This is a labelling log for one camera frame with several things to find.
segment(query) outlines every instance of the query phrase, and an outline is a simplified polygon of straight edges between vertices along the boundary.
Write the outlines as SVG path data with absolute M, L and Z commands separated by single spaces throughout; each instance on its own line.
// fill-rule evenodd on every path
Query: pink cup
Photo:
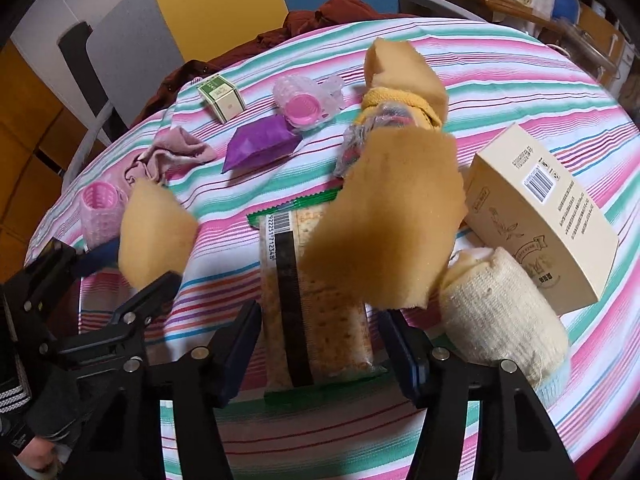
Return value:
M 80 223 L 87 248 L 93 249 L 120 234 L 124 213 L 122 193 L 108 182 L 92 182 L 80 193 Z

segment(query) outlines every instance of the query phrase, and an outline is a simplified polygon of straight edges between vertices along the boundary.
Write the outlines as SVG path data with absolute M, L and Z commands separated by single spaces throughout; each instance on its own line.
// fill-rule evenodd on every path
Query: purple paper bag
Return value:
M 290 131 L 281 115 L 264 117 L 240 126 L 226 147 L 222 173 L 266 166 L 291 154 L 301 140 L 302 136 Z

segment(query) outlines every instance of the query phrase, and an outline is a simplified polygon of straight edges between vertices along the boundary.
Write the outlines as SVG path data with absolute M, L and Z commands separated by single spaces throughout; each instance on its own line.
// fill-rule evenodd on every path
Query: barcode number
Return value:
M 556 182 L 551 179 L 545 170 L 536 164 L 533 170 L 531 170 L 524 179 L 524 185 L 538 200 L 540 200 L 540 203 L 545 203 L 545 200 L 556 186 Z
M 291 231 L 289 212 L 275 213 L 273 215 L 273 234 L 287 233 Z

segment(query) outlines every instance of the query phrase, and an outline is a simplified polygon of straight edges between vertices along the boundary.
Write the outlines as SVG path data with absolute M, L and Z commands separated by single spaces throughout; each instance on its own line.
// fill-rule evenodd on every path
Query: brown sponge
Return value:
M 138 290 L 169 270 L 183 274 L 197 230 L 171 191 L 137 180 L 120 227 L 120 272 Z
M 465 214 L 453 137 L 416 126 L 377 128 L 300 268 L 378 309 L 426 306 Z
M 445 123 L 449 97 L 438 75 L 408 41 L 377 38 L 364 59 L 367 89 L 391 88 L 419 95 Z

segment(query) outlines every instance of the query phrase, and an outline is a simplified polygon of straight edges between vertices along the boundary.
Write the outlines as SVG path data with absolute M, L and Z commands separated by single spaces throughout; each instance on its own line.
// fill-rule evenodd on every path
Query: striped tablecloth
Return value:
M 477 150 L 517 122 L 572 172 L 620 235 L 602 300 L 562 318 L 572 343 L 573 370 L 550 416 L 576 459 L 620 420 L 640 391 L 640 136 L 589 76 L 516 30 L 417 18 L 310 33 L 223 72 L 248 105 L 224 125 L 214 120 L 195 86 L 186 85 L 174 105 L 131 130 L 80 175 L 40 224 L 29 257 L 52 236 L 82 246 L 80 189 L 121 171 L 122 157 L 146 148 L 159 130 L 183 126 L 211 144 L 220 158 L 169 175 L 169 188 L 198 218 L 200 231 L 171 314 L 147 331 L 148 353 L 152 360 L 175 359 L 206 343 L 216 328 L 234 318 L 243 301 L 260 297 L 258 233 L 248 226 L 247 213 L 335 186 L 331 172 L 337 149 L 364 87 L 364 53 L 378 36 L 411 41 L 444 81 L 450 99 L 445 129 L 458 140 L 461 165 L 470 164 Z M 306 134 L 283 164 L 240 177 L 221 175 L 235 129 L 273 114 L 274 81 L 291 73 L 317 80 L 340 75 L 347 82 L 348 107 Z M 473 233 L 461 230 L 456 248 L 473 244 L 479 244 Z M 82 329 L 101 326 L 128 294 L 116 271 L 84 280 Z M 425 328 L 436 322 L 428 311 L 411 312 L 409 318 Z M 373 327 L 371 333 L 379 351 Z M 240 396 L 217 412 L 236 479 L 404 478 L 424 413 L 402 397 L 390 374 L 272 406 L 262 400 L 264 361 L 260 341 Z M 477 430 L 478 406 L 471 404 L 460 478 L 472 475 Z M 180 478 L 170 404 L 162 406 L 162 431 L 167 477 Z

